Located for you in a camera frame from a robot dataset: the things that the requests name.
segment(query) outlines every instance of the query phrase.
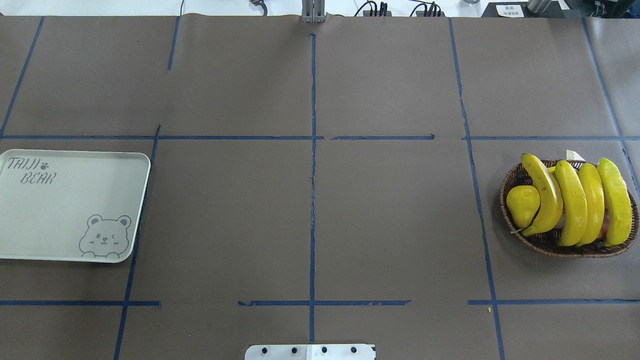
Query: blue line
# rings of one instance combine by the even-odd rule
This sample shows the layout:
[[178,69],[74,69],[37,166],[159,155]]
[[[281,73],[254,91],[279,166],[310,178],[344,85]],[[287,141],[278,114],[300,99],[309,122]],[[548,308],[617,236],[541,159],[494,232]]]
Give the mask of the blue line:
[[640,304],[640,299],[509,299],[469,300],[468,305],[570,305],[570,304]]
[[251,301],[248,304],[245,302],[238,302],[238,306],[309,306],[307,300],[256,300]]
[[609,107],[609,113],[611,114],[611,118],[613,119],[613,125],[616,128],[618,139],[620,139],[620,145],[622,146],[622,151],[624,151],[625,153],[625,158],[627,159],[627,166],[631,171],[631,178],[634,181],[636,194],[640,194],[640,190],[639,190],[640,186],[638,186],[638,180],[636,179],[636,171],[634,170],[633,163],[631,163],[631,158],[629,157],[629,151],[627,150],[627,145],[625,144],[624,138],[622,137],[622,131],[620,130],[618,117],[616,116],[616,112],[613,109],[613,104],[611,103],[611,97],[609,97],[609,91],[607,90],[607,85],[604,83],[604,78],[602,77],[602,72],[600,71],[598,58],[596,58],[596,53],[593,50],[593,44],[591,43],[591,35],[589,34],[589,28],[587,27],[587,20],[585,18],[582,18],[582,27],[584,28],[584,34],[587,38],[587,44],[589,45],[589,52],[591,53],[591,58],[593,59],[593,65],[595,66],[596,73],[598,74],[598,80],[600,80],[600,86],[602,87],[602,92],[604,92],[604,97],[605,97],[605,100],[607,101],[607,106]]
[[471,140],[619,140],[619,138],[616,136],[471,136],[470,138]]
[[[151,171],[153,171],[154,163],[156,160],[156,150],[158,146],[158,134],[160,133],[161,124],[158,125],[156,129],[156,135],[154,139],[154,146],[151,150],[151,169],[149,174],[149,179],[151,179]],[[127,280],[127,290],[124,295],[124,303],[122,305],[122,315],[120,317],[120,328],[118,329],[118,339],[116,340],[116,350],[113,354],[113,360],[118,360],[120,357],[120,347],[122,346],[122,336],[124,335],[124,325],[127,321],[127,310],[129,308],[129,299],[131,297],[131,286],[133,284],[133,274],[136,270],[136,259],[138,257],[138,248],[140,247],[140,233],[142,232],[142,222],[145,215],[145,210],[147,208],[147,200],[149,195],[149,187],[147,185],[147,190],[145,191],[145,198],[142,201],[142,207],[140,210],[140,221],[138,223],[138,232],[136,233],[136,242],[133,245],[133,255],[131,256],[131,267],[129,268],[129,278]]]
[[175,43],[178,40],[178,28],[180,27],[180,17],[175,17],[175,27],[173,29],[173,42],[171,43],[171,54],[169,54],[169,65],[167,65],[167,71],[171,71],[173,66],[173,52],[175,51]]
[[429,136],[336,136],[331,140],[433,140],[434,134]]
[[24,75],[27,72],[29,61],[31,61],[31,55],[33,55],[33,49],[35,49],[36,43],[38,42],[38,37],[40,36],[40,31],[42,30],[42,24],[44,24],[44,16],[40,17],[40,24],[38,25],[38,29],[36,30],[36,35],[33,37],[33,41],[31,42],[31,48],[29,49],[29,54],[27,55],[26,60],[24,60],[24,65],[22,66],[22,72],[20,73],[20,77],[18,78],[18,83],[15,85],[15,90],[13,90],[13,96],[11,97],[9,108],[6,110],[6,115],[4,116],[4,122],[2,123],[2,127],[0,127],[0,136],[4,134],[4,129],[6,129],[6,125],[9,122],[9,117],[11,116],[13,105],[15,104],[16,98],[18,98],[18,91],[20,91],[22,80],[24,79]]
[[309,261],[309,343],[316,341],[316,34],[311,33],[311,244]]
[[[489,244],[486,241],[486,229],[484,228],[484,215],[482,210],[482,202],[480,200],[480,189],[478,187],[478,180],[476,176],[476,164],[474,163],[474,154],[471,144],[471,133],[469,130],[469,122],[467,117],[467,110],[465,109],[465,103],[462,96],[462,78],[460,76],[460,65],[458,63],[458,50],[456,49],[456,37],[453,31],[453,21],[449,18],[449,33],[451,34],[451,49],[453,52],[453,62],[456,67],[456,77],[458,80],[458,94],[460,96],[460,108],[462,110],[462,117],[465,121],[465,134],[467,139],[467,151],[469,153],[469,163],[471,165],[471,176],[474,182],[474,191],[476,192],[476,206],[478,215],[480,216],[480,224],[482,226],[482,239],[484,244],[484,262],[486,263],[486,273],[489,280],[489,291],[491,293],[491,299],[495,301],[495,286],[493,284],[493,272],[491,269],[491,257],[489,255]],[[495,322],[495,335],[498,342],[498,352],[500,354],[500,360],[504,360],[504,346],[502,344],[502,329],[500,328],[500,318],[498,316],[498,305],[493,305],[493,321]]]
[[[122,306],[122,301],[0,300],[0,306]],[[160,307],[160,301],[132,301],[129,306]]]
[[[315,306],[405,306],[411,300],[315,300]],[[253,300],[239,301],[238,306],[309,306],[307,300]]]
[[[149,135],[4,135],[14,140],[154,140]],[[312,136],[163,135],[159,140],[312,140]]]

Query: wicker basket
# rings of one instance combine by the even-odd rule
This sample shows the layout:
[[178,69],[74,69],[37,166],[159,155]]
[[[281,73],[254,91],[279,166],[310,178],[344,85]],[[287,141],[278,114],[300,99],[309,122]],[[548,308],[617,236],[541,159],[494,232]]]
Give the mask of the wicker basket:
[[[574,168],[580,169],[584,161],[567,160]],[[558,160],[542,160],[542,163],[547,167],[555,166]],[[532,180],[522,164],[514,166],[502,180],[502,186],[500,187],[500,210],[502,216],[507,222],[509,230],[516,231],[518,228],[513,225],[511,219],[511,212],[507,208],[506,200],[509,191],[518,185],[532,185]],[[633,195],[629,192],[629,198],[631,199],[631,208],[633,211],[633,221],[631,225],[631,233],[625,242],[619,245],[606,247],[603,244],[602,239],[596,240],[593,243],[583,245],[581,247],[575,246],[557,246],[556,243],[560,239],[561,230],[553,229],[546,233],[535,234],[529,237],[524,237],[520,233],[514,235],[522,241],[526,246],[534,249],[537,252],[541,252],[546,255],[555,256],[557,258],[609,258],[626,251],[637,238],[638,235],[638,223],[640,216],[638,215],[638,207]]]

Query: metal cylinder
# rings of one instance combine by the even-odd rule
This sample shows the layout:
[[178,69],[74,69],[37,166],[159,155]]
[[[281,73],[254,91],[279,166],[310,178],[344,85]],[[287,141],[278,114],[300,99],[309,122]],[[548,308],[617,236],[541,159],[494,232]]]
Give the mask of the metal cylinder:
[[550,3],[551,0],[529,0],[527,9],[536,15],[540,15],[548,8]]

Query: bear ear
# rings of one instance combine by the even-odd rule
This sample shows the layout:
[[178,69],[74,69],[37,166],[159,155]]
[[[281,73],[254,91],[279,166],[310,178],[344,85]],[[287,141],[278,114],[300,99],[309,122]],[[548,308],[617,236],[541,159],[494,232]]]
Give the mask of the bear ear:
[[89,220],[86,221],[86,224],[91,227],[91,225],[95,225],[97,222],[102,221],[102,216],[95,214],[95,215],[91,215],[91,217],[89,218]]
[[131,225],[131,218],[127,215],[122,215],[118,218],[117,222],[121,223],[125,227],[125,229],[128,229]]

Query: yellow fruit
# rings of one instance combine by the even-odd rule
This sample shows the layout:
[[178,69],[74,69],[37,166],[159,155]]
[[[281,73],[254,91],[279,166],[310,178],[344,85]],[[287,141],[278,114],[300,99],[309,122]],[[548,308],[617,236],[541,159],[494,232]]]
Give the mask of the yellow fruit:
[[516,186],[507,194],[507,207],[513,222],[519,229],[531,225],[531,220],[540,208],[540,194],[531,185]]
[[607,158],[600,159],[598,173],[602,179],[604,202],[609,212],[609,230],[604,245],[618,245],[625,242],[631,233],[631,200],[627,184],[616,164]]
[[564,202],[564,228],[560,234],[560,246],[575,245],[587,228],[587,199],[575,169],[560,160],[556,164],[556,179]]
[[524,236],[531,236],[554,228],[562,216],[563,200],[556,180],[540,159],[532,154],[522,154],[522,166],[531,176],[533,186],[540,195],[538,215],[533,219],[533,224],[522,231]]
[[587,227],[576,246],[592,243],[598,238],[604,221],[604,191],[598,169],[593,164],[583,164],[578,177],[587,199]]

